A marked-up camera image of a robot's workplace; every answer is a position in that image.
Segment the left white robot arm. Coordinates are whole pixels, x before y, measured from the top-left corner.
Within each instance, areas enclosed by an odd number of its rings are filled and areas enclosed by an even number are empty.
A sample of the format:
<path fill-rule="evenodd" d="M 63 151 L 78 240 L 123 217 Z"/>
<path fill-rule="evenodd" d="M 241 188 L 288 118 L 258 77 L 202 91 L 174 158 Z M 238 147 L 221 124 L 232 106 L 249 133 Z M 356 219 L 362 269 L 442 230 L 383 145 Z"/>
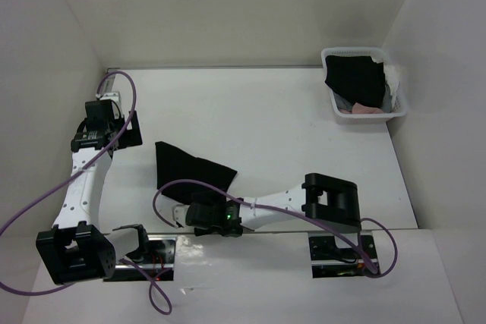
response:
<path fill-rule="evenodd" d="M 142 144 L 137 117 L 123 131 L 121 95 L 109 92 L 86 102 L 86 118 L 71 141 L 72 176 L 52 228 L 41 231 L 36 248 L 57 285 L 108 279 L 116 264 L 129 258 L 142 263 L 151 244 L 142 225 L 124 225 L 109 234 L 99 231 L 99 206 L 113 153 Z"/>

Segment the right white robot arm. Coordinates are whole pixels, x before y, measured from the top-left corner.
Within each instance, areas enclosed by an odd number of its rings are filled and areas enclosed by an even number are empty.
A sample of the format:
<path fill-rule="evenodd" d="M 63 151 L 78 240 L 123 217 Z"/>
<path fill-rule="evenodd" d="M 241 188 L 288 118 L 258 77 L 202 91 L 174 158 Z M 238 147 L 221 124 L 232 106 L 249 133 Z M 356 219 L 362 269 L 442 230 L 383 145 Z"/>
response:
<path fill-rule="evenodd" d="M 265 197 L 231 198 L 216 188 L 195 194 L 182 222 L 197 235 L 239 237 L 244 231 L 290 219 L 308 222 L 335 236 L 333 251 L 349 258 L 359 248 L 361 215 L 357 184 L 318 173 L 297 187 Z"/>

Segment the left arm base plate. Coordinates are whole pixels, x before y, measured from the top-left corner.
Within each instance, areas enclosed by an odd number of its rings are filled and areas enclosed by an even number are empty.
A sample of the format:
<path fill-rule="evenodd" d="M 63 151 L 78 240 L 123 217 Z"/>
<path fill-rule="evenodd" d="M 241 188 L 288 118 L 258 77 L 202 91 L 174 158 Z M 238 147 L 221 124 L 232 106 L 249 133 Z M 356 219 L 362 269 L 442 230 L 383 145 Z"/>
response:
<path fill-rule="evenodd" d="M 176 236 L 165 234 L 148 235 L 148 252 L 135 263 L 158 282 L 171 282 L 174 278 Z M 111 278 L 104 282 L 145 282 L 147 279 L 134 267 L 118 264 Z"/>

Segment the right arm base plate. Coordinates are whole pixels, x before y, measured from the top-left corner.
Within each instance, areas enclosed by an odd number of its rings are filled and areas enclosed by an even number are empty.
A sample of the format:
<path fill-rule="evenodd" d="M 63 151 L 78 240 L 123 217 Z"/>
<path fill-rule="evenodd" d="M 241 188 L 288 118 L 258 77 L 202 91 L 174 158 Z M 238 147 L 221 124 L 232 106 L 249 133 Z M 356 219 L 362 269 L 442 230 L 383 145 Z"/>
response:
<path fill-rule="evenodd" d="M 308 234 L 313 278 L 363 277 L 365 264 L 348 244 L 326 233 Z"/>

